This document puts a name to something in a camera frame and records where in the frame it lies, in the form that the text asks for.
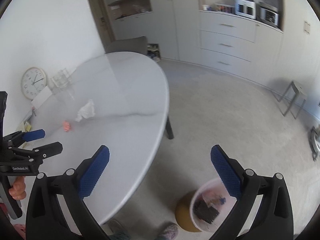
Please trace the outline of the pink knit sleeve forearm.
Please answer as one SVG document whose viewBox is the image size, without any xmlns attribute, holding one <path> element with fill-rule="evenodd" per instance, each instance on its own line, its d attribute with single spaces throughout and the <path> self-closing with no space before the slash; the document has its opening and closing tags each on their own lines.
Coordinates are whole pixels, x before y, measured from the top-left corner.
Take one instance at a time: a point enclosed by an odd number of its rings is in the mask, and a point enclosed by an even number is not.
<svg viewBox="0 0 320 240">
<path fill-rule="evenodd" d="M 7 208 L 1 203 L 1 239 L 25 239 L 25 232 L 11 224 Z"/>
</svg>

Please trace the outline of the person's left hand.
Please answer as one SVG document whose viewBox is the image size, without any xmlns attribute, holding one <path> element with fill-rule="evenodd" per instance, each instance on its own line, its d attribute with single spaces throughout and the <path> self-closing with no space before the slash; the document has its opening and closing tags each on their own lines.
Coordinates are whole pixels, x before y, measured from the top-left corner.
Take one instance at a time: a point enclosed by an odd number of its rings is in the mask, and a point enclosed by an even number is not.
<svg viewBox="0 0 320 240">
<path fill-rule="evenodd" d="M 12 187 L 9 189 L 9 193 L 14 200 L 23 200 L 27 195 L 25 188 L 25 177 L 16 177 Z"/>
</svg>

